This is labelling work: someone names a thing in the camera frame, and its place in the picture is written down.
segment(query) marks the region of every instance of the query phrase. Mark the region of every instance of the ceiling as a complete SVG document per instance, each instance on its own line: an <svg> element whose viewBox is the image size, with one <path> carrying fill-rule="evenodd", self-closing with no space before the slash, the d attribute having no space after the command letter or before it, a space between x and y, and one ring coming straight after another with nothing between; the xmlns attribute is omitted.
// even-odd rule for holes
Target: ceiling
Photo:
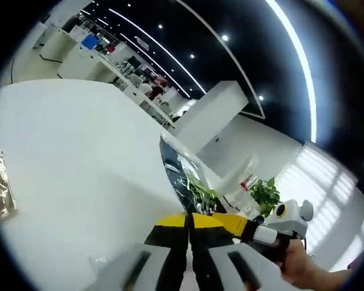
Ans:
<svg viewBox="0 0 364 291"><path fill-rule="evenodd" d="M281 7L307 56L315 91L317 145L359 177L359 187L364 193L364 50L361 40L357 42L358 37L349 37L331 16L306 0L211 0L210 5L207 1L185 1L220 36L229 37L226 44L257 95L264 97L261 104L266 119L255 120L300 142L309 141L311 95L304 68L287 30L268 2L276 2ZM219 40L177 1L98 0L84 10L90 13L86 15L88 18L116 37L123 39L120 36L123 33L132 41L138 36L148 43L150 56L191 98L200 99L204 95L202 89L175 60L110 8L163 45L205 91L220 81L237 80L250 101L244 111L260 114L250 88Z"/></svg>

